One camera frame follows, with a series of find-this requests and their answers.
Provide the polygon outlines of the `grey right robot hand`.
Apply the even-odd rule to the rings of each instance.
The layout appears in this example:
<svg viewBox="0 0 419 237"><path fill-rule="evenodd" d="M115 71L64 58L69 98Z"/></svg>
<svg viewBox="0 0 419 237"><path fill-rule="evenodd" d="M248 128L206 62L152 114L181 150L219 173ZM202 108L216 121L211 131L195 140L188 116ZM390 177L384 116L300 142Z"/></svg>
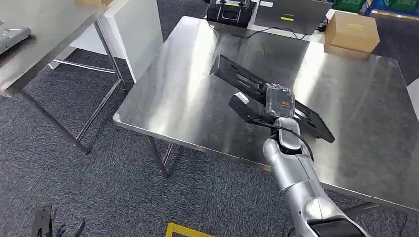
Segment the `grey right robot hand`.
<svg viewBox="0 0 419 237"><path fill-rule="evenodd" d="M294 111L294 92L280 84L267 84L264 112L274 117L285 116L292 118Z"/></svg>

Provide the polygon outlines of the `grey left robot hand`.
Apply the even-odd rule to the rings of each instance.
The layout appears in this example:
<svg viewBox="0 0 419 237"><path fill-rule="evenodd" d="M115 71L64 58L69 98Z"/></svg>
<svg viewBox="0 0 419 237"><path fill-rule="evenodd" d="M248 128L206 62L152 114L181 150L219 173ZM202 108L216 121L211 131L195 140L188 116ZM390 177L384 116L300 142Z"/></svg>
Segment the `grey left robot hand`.
<svg viewBox="0 0 419 237"><path fill-rule="evenodd" d="M67 225L62 224L56 232L56 237L79 237L85 227L86 221L83 220L79 223L79 225L73 229L71 232L67 233Z"/></svg>

